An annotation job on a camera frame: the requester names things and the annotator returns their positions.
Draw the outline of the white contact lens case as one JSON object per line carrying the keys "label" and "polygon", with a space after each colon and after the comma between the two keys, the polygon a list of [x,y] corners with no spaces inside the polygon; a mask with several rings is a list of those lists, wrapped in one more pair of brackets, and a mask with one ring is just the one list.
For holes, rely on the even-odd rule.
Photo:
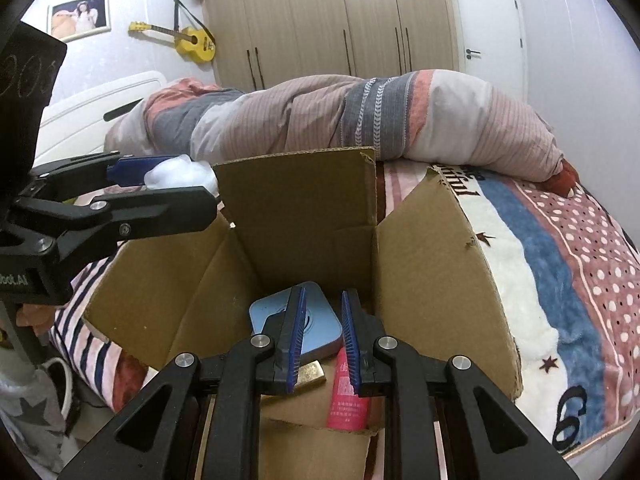
{"label": "white contact lens case", "polygon": [[194,162],[188,155],[180,155],[160,162],[143,178],[148,190],[168,188],[205,188],[209,194],[219,195],[218,179],[207,162]]}

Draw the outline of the pink cosmetic tube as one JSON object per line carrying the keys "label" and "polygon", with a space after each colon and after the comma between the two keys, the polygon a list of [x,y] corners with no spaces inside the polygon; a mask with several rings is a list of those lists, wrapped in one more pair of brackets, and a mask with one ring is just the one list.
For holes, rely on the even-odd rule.
{"label": "pink cosmetic tube", "polygon": [[334,430],[363,431],[368,428],[370,401],[356,395],[350,383],[344,348],[337,353],[331,403],[326,426]]}

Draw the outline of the gold rectangular box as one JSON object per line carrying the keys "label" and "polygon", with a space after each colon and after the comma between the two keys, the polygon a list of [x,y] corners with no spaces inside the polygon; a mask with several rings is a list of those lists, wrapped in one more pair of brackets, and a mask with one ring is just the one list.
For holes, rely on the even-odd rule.
{"label": "gold rectangular box", "polygon": [[314,388],[319,388],[326,383],[326,373],[318,360],[303,365],[297,376],[294,392],[302,393]]}

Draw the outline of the brown cardboard box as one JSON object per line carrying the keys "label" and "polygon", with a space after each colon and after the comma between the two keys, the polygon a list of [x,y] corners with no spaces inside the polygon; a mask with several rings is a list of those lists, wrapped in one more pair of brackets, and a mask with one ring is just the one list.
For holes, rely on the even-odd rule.
{"label": "brown cardboard box", "polygon": [[[367,148],[244,159],[216,174],[222,216],[201,233],[123,244],[86,309],[91,326],[158,374],[183,352],[228,352],[248,338],[255,300],[311,281],[332,306],[356,290],[422,356],[467,356],[512,402],[521,379],[506,316],[438,172],[384,220]],[[363,477],[370,438],[326,426],[330,397],[262,396],[255,479]]]}

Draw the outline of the blue square device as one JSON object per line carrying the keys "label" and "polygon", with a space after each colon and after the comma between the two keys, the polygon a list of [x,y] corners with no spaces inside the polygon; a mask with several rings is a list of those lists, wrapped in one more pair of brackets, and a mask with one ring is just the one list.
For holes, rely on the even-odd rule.
{"label": "blue square device", "polygon": [[248,316],[254,334],[263,333],[268,318],[288,310],[292,301],[294,330],[302,342],[300,362],[322,361],[337,354],[343,340],[342,324],[329,300],[316,282],[306,281],[296,285],[304,292],[294,292],[293,287],[254,301],[248,308]]}

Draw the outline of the star patterned grey fabric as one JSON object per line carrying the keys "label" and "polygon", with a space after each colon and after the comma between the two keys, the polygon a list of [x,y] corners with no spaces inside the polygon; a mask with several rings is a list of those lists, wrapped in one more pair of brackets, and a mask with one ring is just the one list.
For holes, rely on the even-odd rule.
{"label": "star patterned grey fabric", "polygon": [[64,467],[73,375],[60,358],[40,365],[1,350],[1,420],[36,474],[55,479]]}

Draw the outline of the striped fleece blanket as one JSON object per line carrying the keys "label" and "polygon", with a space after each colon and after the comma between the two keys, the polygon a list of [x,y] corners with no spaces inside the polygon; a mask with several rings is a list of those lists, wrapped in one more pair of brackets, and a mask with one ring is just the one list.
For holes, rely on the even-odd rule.
{"label": "striped fleece blanket", "polygon": [[[562,197],[470,167],[375,165],[378,220],[432,170],[451,186],[495,282],[518,355],[515,404],[567,460],[602,454],[639,420],[638,252],[583,188]],[[120,248],[74,279],[51,332],[62,356],[113,410],[156,372],[85,317]]]}

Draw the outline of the yellow ukulele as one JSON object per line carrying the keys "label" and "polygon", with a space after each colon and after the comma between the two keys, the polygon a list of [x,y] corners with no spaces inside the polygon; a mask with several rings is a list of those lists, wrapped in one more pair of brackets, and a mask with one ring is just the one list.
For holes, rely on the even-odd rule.
{"label": "yellow ukulele", "polygon": [[[198,28],[179,28],[180,12],[198,25]],[[174,40],[174,47],[178,54],[187,56],[196,64],[213,62],[217,53],[216,40],[212,32],[197,18],[181,0],[174,0],[174,28],[169,29],[145,22],[131,22],[128,32],[158,32]]]}

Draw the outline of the beige wooden wardrobe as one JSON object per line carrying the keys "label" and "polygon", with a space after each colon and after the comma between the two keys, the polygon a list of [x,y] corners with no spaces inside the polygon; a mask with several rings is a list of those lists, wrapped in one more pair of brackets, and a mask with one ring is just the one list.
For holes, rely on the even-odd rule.
{"label": "beige wooden wardrobe", "polygon": [[204,0],[220,84],[362,78],[459,66],[451,0]]}

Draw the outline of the striped rolled duvet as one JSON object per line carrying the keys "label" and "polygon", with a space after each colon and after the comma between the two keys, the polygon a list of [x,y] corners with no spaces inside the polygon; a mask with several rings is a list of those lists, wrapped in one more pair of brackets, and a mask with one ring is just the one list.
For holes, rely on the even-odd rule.
{"label": "striped rolled duvet", "polygon": [[486,168],[529,182],[563,169],[549,125],[526,103],[454,70],[299,77],[267,90],[166,84],[116,120],[104,148],[211,164],[268,154],[373,148],[376,159]]}

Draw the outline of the white door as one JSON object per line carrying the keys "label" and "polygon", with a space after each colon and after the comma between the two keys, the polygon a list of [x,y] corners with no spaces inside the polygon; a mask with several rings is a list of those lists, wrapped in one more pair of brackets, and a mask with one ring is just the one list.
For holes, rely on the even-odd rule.
{"label": "white door", "polygon": [[527,58],[518,0],[454,0],[460,70],[527,100]]}

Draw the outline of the framed wall photo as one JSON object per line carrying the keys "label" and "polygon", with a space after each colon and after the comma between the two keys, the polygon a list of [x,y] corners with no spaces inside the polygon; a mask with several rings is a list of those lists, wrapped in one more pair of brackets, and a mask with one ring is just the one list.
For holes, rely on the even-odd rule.
{"label": "framed wall photo", "polygon": [[70,42],[111,30],[108,0],[70,0],[49,6],[47,33]]}

